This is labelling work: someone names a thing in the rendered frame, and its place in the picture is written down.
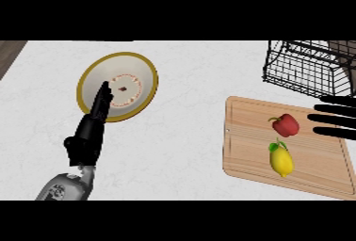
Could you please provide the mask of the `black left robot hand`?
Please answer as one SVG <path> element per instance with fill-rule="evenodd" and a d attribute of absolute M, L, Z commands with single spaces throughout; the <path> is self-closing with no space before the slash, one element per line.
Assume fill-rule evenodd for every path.
<path fill-rule="evenodd" d="M 90 112 L 80 121 L 75 135 L 63 140 L 71 167 L 96 165 L 103 145 L 111 100 L 111 88 L 105 81 L 96 93 Z"/>

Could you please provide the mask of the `wooden cutting board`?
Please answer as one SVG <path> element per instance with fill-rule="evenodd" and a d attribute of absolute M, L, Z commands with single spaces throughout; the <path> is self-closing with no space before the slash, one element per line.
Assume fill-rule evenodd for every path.
<path fill-rule="evenodd" d="M 223 169 L 227 175 L 343 200 L 356 200 L 356 172 L 344 140 L 313 133 L 313 109 L 230 96 L 226 99 Z M 297 119 L 298 133 L 287 137 L 294 172 L 282 177 L 270 166 L 270 144 L 281 139 L 272 117 Z"/>

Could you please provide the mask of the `yellow lemon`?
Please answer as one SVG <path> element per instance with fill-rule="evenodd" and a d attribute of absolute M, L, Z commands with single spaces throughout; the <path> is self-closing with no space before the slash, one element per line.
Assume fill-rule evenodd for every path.
<path fill-rule="evenodd" d="M 281 177 L 287 177 L 295 169 L 295 163 L 285 143 L 278 139 L 269 146 L 270 166 Z"/>

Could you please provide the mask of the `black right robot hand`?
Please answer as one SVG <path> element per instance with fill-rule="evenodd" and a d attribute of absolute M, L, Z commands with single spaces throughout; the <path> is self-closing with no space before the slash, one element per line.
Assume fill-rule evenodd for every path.
<path fill-rule="evenodd" d="M 315 109 L 322 114 L 309 114 L 307 119 L 315 122 L 332 124 L 332 127 L 316 126 L 318 135 L 346 138 L 356 141 L 356 98 L 349 96 L 322 96 L 323 104 L 316 104 Z"/>

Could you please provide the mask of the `red bell pepper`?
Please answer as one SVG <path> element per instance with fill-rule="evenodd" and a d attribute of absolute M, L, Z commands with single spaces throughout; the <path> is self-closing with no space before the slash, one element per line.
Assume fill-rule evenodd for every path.
<path fill-rule="evenodd" d="M 279 117 L 269 118 L 273 123 L 275 131 L 284 136 L 294 136 L 298 132 L 298 123 L 295 118 L 289 114 L 284 114 Z"/>

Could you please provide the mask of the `gold-rimmed white plate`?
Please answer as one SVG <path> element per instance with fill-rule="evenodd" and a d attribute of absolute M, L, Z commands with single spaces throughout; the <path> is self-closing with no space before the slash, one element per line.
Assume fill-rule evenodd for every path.
<path fill-rule="evenodd" d="M 77 85 L 77 103 L 90 112 L 97 90 L 108 81 L 111 94 L 106 122 L 124 121 L 149 105 L 158 87 L 154 63 L 133 52 L 103 56 L 86 69 Z"/>

